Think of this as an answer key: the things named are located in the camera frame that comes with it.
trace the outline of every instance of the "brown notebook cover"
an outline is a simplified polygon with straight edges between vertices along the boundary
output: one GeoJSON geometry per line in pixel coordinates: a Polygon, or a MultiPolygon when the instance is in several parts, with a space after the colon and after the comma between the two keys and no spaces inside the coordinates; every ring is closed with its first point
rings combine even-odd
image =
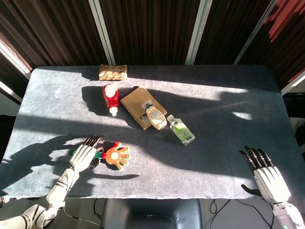
{"type": "Polygon", "coordinates": [[[146,130],[152,125],[144,109],[141,107],[141,105],[149,99],[152,101],[152,104],[164,115],[167,113],[167,111],[158,103],[158,101],[155,100],[155,98],[153,98],[153,96],[143,87],[138,87],[120,100],[121,104],[126,108],[126,110],[143,130],[146,130]]]}

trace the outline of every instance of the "white robotic hand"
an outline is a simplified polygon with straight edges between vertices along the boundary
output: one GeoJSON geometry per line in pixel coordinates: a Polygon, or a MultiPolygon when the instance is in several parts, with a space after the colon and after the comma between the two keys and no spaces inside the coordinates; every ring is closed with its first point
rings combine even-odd
{"type": "Polygon", "coordinates": [[[83,145],[80,145],[70,160],[70,168],[56,182],[47,195],[49,208],[34,205],[22,215],[0,221],[0,229],[30,229],[35,225],[39,229],[47,228],[54,221],[59,208],[65,206],[65,198],[79,178],[79,172],[84,171],[90,165],[97,151],[95,148],[101,136],[88,137],[83,145]]]}
{"type": "Polygon", "coordinates": [[[245,185],[242,188],[253,195],[263,197],[273,204],[273,214],[283,229],[305,229],[300,212],[292,204],[288,204],[290,191],[280,171],[275,167],[269,156],[261,149],[245,146],[248,154],[240,150],[251,169],[259,190],[250,189],[245,185]]]}

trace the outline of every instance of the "red squeeze bottle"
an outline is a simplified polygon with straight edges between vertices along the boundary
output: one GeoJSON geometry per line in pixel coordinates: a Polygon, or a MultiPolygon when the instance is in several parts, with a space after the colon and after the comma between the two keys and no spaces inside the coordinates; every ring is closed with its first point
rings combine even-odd
{"type": "Polygon", "coordinates": [[[103,87],[103,96],[106,101],[109,112],[116,116],[119,107],[119,91],[115,84],[108,84],[103,87]]]}

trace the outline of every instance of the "floor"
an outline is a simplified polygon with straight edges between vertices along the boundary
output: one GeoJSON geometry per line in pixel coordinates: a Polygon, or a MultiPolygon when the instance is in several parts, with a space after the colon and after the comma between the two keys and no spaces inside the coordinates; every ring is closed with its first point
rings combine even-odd
{"type": "MultiPolygon", "coordinates": [[[[94,198],[67,198],[66,199],[66,211],[68,214],[77,216],[83,219],[92,220],[96,223],[100,223],[100,220],[93,214],[93,203],[94,198]]],[[[218,210],[226,202],[226,199],[217,199],[216,203],[218,210]]],[[[243,203],[255,206],[265,219],[271,223],[272,221],[272,210],[270,206],[261,199],[244,199],[240,200],[243,203]]],[[[211,199],[201,199],[201,210],[203,219],[203,228],[209,229],[213,214],[210,213],[211,199]]],[[[290,203],[298,207],[298,209],[305,213],[305,200],[290,200],[290,203]]],[[[28,207],[34,204],[47,206],[45,198],[41,198],[36,201],[30,201],[27,199],[11,199],[8,203],[0,208],[0,220],[8,219],[10,217],[22,214],[28,207]]],[[[96,212],[102,214],[104,205],[104,199],[98,199],[96,202],[96,212]]],[[[67,217],[63,211],[60,211],[54,221],[49,227],[50,229],[98,229],[91,223],[72,219],[67,217]]],[[[259,214],[254,208],[246,205],[242,205],[236,200],[231,200],[223,210],[217,215],[212,224],[212,229],[268,229],[267,224],[262,220],[259,214]]],[[[280,229],[280,225],[274,220],[274,229],[280,229]]]]}

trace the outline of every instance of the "table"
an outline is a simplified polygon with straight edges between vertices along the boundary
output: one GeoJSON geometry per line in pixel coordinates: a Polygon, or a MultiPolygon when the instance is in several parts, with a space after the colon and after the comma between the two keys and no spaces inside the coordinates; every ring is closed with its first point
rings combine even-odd
{"type": "Polygon", "coordinates": [[[166,128],[143,131],[120,105],[112,117],[98,66],[39,67],[31,79],[0,165],[0,196],[48,194],[90,135],[121,141],[132,159],[123,172],[101,163],[85,170],[70,197],[251,198],[255,188],[238,153],[262,148],[295,197],[305,190],[304,161],[273,72],[262,65],[128,66],[120,97],[143,86],[195,134],[182,145],[166,128]]]}

